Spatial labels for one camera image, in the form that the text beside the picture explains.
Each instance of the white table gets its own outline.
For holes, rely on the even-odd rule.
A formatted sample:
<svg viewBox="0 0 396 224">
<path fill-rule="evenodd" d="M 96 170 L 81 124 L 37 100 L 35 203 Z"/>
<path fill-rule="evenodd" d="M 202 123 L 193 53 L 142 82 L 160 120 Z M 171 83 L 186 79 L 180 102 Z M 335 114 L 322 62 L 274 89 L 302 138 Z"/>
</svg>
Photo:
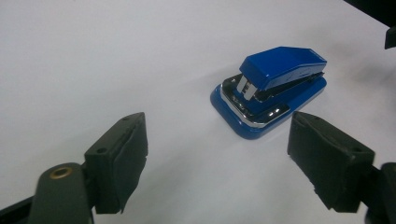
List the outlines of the white table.
<svg viewBox="0 0 396 224">
<path fill-rule="evenodd" d="M 149 155 L 122 215 L 105 223 L 363 223 L 328 211 L 286 153 L 290 119 L 236 135 L 210 104 L 246 56 L 311 48 L 325 91 L 302 111 L 396 161 L 396 49 L 388 27 L 343 1 L 0 2 L 0 209 L 144 111 Z"/>
</svg>

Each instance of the stapler base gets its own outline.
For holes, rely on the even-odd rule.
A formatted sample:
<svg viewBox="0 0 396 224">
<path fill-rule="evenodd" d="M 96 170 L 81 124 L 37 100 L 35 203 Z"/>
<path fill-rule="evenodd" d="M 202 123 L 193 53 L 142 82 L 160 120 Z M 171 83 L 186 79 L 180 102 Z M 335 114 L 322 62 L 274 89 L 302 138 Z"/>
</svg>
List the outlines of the stapler base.
<svg viewBox="0 0 396 224">
<path fill-rule="evenodd" d="M 309 88 L 305 89 L 303 92 L 286 102 L 290 107 L 290 110 L 287 113 L 283 114 L 281 117 L 277 118 L 273 122 L 268 123 L 262 128 L 250 127 L 237 115 L 235 115 L 227 103 L 221 98 L 221 85 L 218 85 L 212 91 L 210 95 L 210 101 L 237 134 L 246 139 L 257 139 L 274 129 L 284 120 L 288 119 L 295 110 L 298 110 L 305 104 L 309 103 L 323 91 L 325 86 L 326 80 L 323 77 L 317 77 L 315 80 L 313 80 L 312 85 L 310 85 Z"/>
</svg>

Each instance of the stapler top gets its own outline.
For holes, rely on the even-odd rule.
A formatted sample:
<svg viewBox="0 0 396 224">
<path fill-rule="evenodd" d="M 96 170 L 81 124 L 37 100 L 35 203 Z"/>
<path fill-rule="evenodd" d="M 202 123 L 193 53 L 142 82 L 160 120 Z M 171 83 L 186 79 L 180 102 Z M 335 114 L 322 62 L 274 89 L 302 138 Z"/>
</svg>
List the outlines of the stapler top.
<svg viewBox="0 0 396 224">
<path fill-rule="evenodd" d="M 291 47 L 269 49 L 246 57 L 239 68 L 244 77 L 237 89 L 242 92 L 248 84 L 252 90 L 244 94 L 249 100 L 256 91 L 267 91 L 296 79 L 320 73 L 326 63 L 326 60 L 312 49 Z"/>
</svg>

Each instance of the blue stapler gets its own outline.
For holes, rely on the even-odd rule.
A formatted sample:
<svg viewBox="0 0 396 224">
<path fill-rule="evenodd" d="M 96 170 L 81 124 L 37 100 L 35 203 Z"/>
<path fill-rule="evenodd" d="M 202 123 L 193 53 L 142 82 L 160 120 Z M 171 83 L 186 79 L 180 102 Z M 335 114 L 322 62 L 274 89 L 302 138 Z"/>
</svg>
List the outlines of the blue stapler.
<svg viewBox="0 0 396 224">
<path fill-rule="evenodd" d="M 259 138 L 321 93 L 326 63 L 312 49 L 253 54 L 242 63 L 242 74 L 225 79 L 210 100 L 236 133 Z"/>
</svg>

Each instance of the black plastic part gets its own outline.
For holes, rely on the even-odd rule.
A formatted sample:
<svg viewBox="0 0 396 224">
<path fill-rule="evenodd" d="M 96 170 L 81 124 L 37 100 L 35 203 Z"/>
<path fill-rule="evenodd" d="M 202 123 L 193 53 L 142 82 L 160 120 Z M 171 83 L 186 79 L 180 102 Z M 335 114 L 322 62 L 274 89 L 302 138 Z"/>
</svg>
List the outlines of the black plastic part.
<svg viewBox="0 0 396 224">
<path fill-rule="evenodd" d="M 40 176 L 28 223 L 93 223 L 79 164 L 57 165 Z"/>
<path fill-rule="evenodd" d="M 387 35 L 385 37 L 385 49 L 394 47 L 396 47 L 396 25 L 387 30 Z"/>
<path fill-rule="evenodd" d="M 98 193 L 96 213 L 123 210 L 146 164 L 148 140 L 144 113 L 120 119 L 85 153 L 88 178 Z"/>
<path fill-rule="evenodd" d="M 357 195 L 363 203 L 369 208 L 367 212 L 367 219 L 371 219 L 374 223 L 380 223 L 379 220 L 388 220 L 387 212 L 385 210 L 384 202 L 382 200 L 381 188 L 378 185 L 378 179 L 381 176 L 381 171 L 372 166 L 372 171 L 368 175 L 361 176 Z"/>
<path fill-rule="evenodd" d="M 33 197 L 12 204 L 0 211 L 0 224 L 24 224 L 27 223 Z"/>
<path fill-rule="evenodd" d="M 293 114 L 288 154 L 303 170 L 323 203 L 337 212 L 356 212 L 357 188 L 371 172 L 375 153 L 327 121 Z"/>
<path fill-rule="evenodd" d="M 345 0 L 367 15 L 384 23 L 390 29 L 385 39 L 385 49 L 396 47 L 396 1 L 395 0 Z"/>
<path fill-rule="evenodd" d="M 279 95 L 283 91 L 287 91 L 290 88 L 297 86 L 298 84 L 301 84 L 301 83 L 304 83 L 304 82 L 310 81 L 310 80 L 312 81 L 316 77 L 322 77 L 323 75 L 324 75 L 324 73 L 320 72 L 320 73 L 316 73 L 316 74 L 308 76 L 308 77 L 299 78 L 294 81 L 275 86 L 275 87 L 273 87 L 269 90 L 266 90 L 266 91 L 258 91 L 257 93 L 255 93 L 255 97 L 258 101 L 266 101 L 273 96 Z"/>
<path fill-rule="evenodd" d="M 365 224 L 390 224 L 387 217 L 377 216 L 371 209 L 367 210 Z"/>
<path fill-rule="evenodd" d="M 379 194 L 384 202 L 389 223 L 396 223 L 396 162 L 385 163 L 379 177 Z"/>
</svg>

